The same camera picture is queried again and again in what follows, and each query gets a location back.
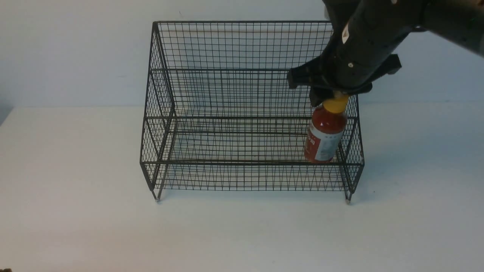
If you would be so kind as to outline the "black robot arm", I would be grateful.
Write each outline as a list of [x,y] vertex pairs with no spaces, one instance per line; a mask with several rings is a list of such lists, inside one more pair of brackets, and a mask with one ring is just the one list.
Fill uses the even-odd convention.
[[308,86],[313,107],[341,93],[368,93],[402,65],[394,50],[430,31],[483,55],[482,0],[325,0],[333,33],[321,55],[287,72],[290,89]]

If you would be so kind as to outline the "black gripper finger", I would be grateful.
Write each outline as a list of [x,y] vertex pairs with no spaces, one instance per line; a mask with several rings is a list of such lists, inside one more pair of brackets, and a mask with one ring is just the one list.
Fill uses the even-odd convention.
[[334,92],[330,88],[320,88],[320,87],[311,87],[309,92],[309,101],[311,107],[318,107],[324,101],[333,99]]

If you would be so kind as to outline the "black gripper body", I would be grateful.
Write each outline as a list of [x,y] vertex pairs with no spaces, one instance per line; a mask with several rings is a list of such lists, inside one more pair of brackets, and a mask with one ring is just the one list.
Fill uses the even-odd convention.
[[322,54],[287,72],[290,89],[309,87],[310,95],[368,93],[373,82],[397,73],[402,65],[393,53],[400,39],[376,41],[354,23],[336,31]]

